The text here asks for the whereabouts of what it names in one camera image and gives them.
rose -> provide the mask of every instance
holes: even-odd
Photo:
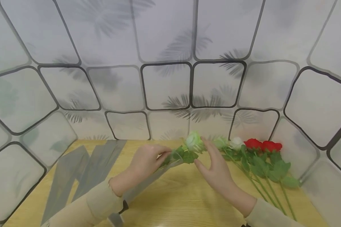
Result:
[[[236,151],[240,151],[242,145],[245,145],[245,143],[242,141],[240,137],[235,137],[230,142],[230,146]]]
[[[224,150],[229,146],[229,141],[225,139],[224,137],[217,137],[212,141],[214,145],[217,147],[219,150]]]
[[[274,143],[273,141],[264,141],[262,143],[261,149],[264,152],[279,152],[280,149],[282,149],[282,144],[281,143]]]
[[[260,142],[257,139],[248,139],[247,141],[244,141],[245,146],[249,149],[261,149],[262,148],[262,142]]]
[[[200,135],[196,131],[190,132],[184,143],[186,144],[188,150],[190,151],[202,153],[202,151],[205,150],[203,141],[201,140]]]

white rose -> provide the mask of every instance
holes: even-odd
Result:
[[[245,145],[245,144],[240,137],[235,137],[230,142],[230,146],[237,151],[241,150],[242,145]]]

wooden tabletop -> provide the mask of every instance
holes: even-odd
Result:
[[[105,143],[106,141],[78,140],[68,148],[66,154],[84,145],[91,155],[96,145]],[[159,143],[177,148],[181,141],[127,141],[109,176],[125,170],[136,149],[147,143]],[[210,165],[207,153],[200,155],[199,160],[206,166]],[[260,197],[244,174],[233,163],[228,165],[237,185],[248,193]],[[13,213],[4,227],[40,226],[55,169],[56,165]],[[75,181],[68,203],[72,201],[77,186],[78,182]],[[274,189],[290,215],[288,205],[283,199],[283,192],[277,185]],[[328,227],[301,189],[289,189],[287,193],[301,224],[305,227]],[[122,216],[127,227],[240,227],[245,224],[243,216],[208,186],[194,164],[182,164],[168,170],[137,196],[129,205],[129,210]],[[97,226],[111,225],[104,220]]]

right hand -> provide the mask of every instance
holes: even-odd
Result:
[[[211,167],[208,170],[200,160],[195,159],[194,163],[197,169],[216,192],[220,193],[244,217],[249,216],[256,205],[256,198],[235,184],[231,177],[229,167],[216,146],[204,137],[201,137],[201,139],[210,155]]]
[[[211,142],[201,137],[211,158],[211,167],[207,169],[201,161],[194,160],[197,169],[200,171],[207,183],[224,198],[229,199],[230,193],[237,189],[230,170],[222,157],[220,151]]]

green leaf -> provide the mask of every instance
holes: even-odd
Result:
[[[260,157],[264,162],[266,162],[266,158],[268,157],[267,153],[263,153],[262,156]]]
[[[284,177],[281,182],[284,186],[292,189],[298,188],[300,184],[300,182],[297,179],[288,176]]]
[[[226,161],[231,161],[231,158],[229,157],[229,156],[227,156],[227,155],[222,155],[222,157],[224,158],[224,160],[226,160]]]
[[[235,155],[232,156],[233,160],[235,160],[237,162],[241,160],[241,157],[242,157],[242,153],[241,152],[239,152],[238,154],[235,154]]]
[[[241,159],[241,164],[242,164],[242,167],[244,168],[244,170],[245,170],[246,172],[250,172],[250,167],[249,167],[249,163],[248,163],[247,158],[242,157],[242,159]]]
[[[198,158],[198,155],[193,151],[185,151],[183,155],[183,162],[191,164],[194,160]]]
[[[266,162],[266,165],[268,166],[269,170],[273,170],[274,169],[273,165],[271,165],[269,162]]]
[[[171,155],[169,155],[169,156],[164,160],[164,162],[160,165],[160,167],[166,166],[166,165],[168,165],[170,162],[171,162]]]
[[[246,153],[246,157],[248,158],[248,162],[251,165],[254,165],[254,154],[253,153]]]
[[[266,165],[266,162],[264,162],[260,157],[254,156],[253,157],[254,165],[258,167],[264,175],[268,172],[269,168]]]
[[[274,165],[276,162],[282,160],[282,156],[280,155],[280,152],[274,152],[270,155],[270,162],[272,165]]]
[[[245,153],[245,151],[246,151],[246,146],[245,146],[245,144],[243,144],[243,145],[241,145],[241,152]]]
[[[184,156],[183,146],[178,147],[172,153],[173,153],[173,158],[175,160],[178,160],[179,158],[183,158],[183,156]]]
[[[254,165],[250,165],[250,170],[253,174],[257,175],[258,177],[265,178],[265,174],[261,168]]]
[[[194,160],[198,158],[198,155],[195,152],[190,151],[190,154]]]
[[[274,172],[277,178],[280,180],[286,176],[290,168],[290,163],[285,163],[283,160],[279,160],[274,164]]]
[[[280,175],[279,175],[277,172],[275,172],[274,170],[271,170],[271,171],[268,172],[268,178],[269,178],[271,181],[277,183],[277,182],[279,182],[279,180],[280,180]]]
[[[235,155],[236,151],[232,148],[226,148],[225,153],[226,153],[226,155],[233,157],[233,155]]]

